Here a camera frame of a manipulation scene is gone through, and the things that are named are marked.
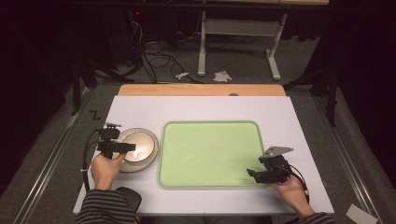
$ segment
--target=human hand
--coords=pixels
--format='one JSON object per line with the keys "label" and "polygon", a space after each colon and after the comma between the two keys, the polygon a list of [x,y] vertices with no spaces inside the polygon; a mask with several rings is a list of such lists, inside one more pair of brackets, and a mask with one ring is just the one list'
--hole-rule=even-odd
{"label": "human hand", "polygon": [[120,154],[114,160],[110,160],[101,153],[93,159],[91,162],[91,173],[96,189],[111,189],[113,181],[120,171],[120,164],[125,157],[126,153]]}
{"label": "human hand", "polygon": [[315,214],[305,198],[303,185],[297,177],[290,175],[285,183],[268,184],[279,193],[285,203],[290,206],[300,220],[306,220]]}

